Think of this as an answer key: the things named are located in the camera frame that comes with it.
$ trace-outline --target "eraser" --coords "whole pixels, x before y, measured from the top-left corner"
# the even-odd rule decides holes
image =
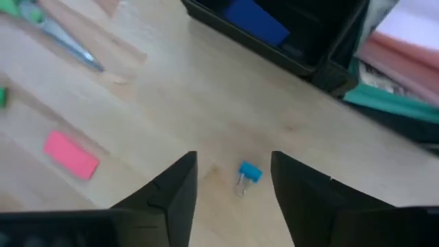
[[[44,146],[44,152],[84,180],[90,180],[99,165],[99,159],[76,145],[59,131],[50,133]]]

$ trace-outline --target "blue object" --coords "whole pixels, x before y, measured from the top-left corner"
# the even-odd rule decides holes
[[[249,162],[243,161],[238,172],[240,176],[235,186],[235,192],[238,196],[244,196],[249,182],[259,182],[262,177],[262,171]]]
[[[245,178],[250,179],[254,183],[257,183],[262,177],[262,171],[258,167],[255,167],[247,161],[243,161],[241,163],[239,173],[244,175]]]
[[[289,31],[253,0],[235,0],[224,12],[225,18],[262,41],[277,46]]]

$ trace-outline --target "black plastic organizer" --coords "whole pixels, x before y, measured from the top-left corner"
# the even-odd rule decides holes
[[[357,48],[369,0],[181,1],[193,18],[332,96],[342,99],[346,92],[358,85],[356,75],[350,74],[348,68]],[[260,33],[255,35],[251,32],[252,28],[247,26],[248,23],[230,10],[232,5],[238,9],[241,2],[248,6],[249,3],[258,5],[268,12],[268,16],[260,19],[267,19],[270,28],[278,28],[276,25],[270,26],[270,18],[274,18],[281,25],[292,26],[293,31],[285,38],[265,38]],[[436,145],[439,143],[438,124],[348,102],[346,104],[424,148],[439,153],[439,145]]]

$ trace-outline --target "wood grain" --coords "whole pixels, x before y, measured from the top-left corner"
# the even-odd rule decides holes
[[[109,16],[112,16],[117,6],[120,3],[120,0],[94,0]]]
[[[189,150],[200,155],[192,246],[291,246],[270,180],[272,150],[396,206],[439,204],[436,157],[191,20],[179,1],[127,1],[111,19],[62,2],[148,60],[131,83],[111,87],[2,16],[0,73],[18,95],[0,127],[96,207],[126,197]],[[101,158],[89,183],[41,153],[54,128]],[[232,188],[242,160],[264,178],[239,199]]]

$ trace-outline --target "black plastic tray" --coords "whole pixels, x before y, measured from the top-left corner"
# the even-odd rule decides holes
[[[252,1],[284,26],[289,35],[281,45],[240,28],[221,12],[231,3]],[[182,0],[193,18],[206,23],[259,55],[332,95],[357,85],[343,60],[350,60],[369,0]],[[290,51],[285,52],[285,44]]]

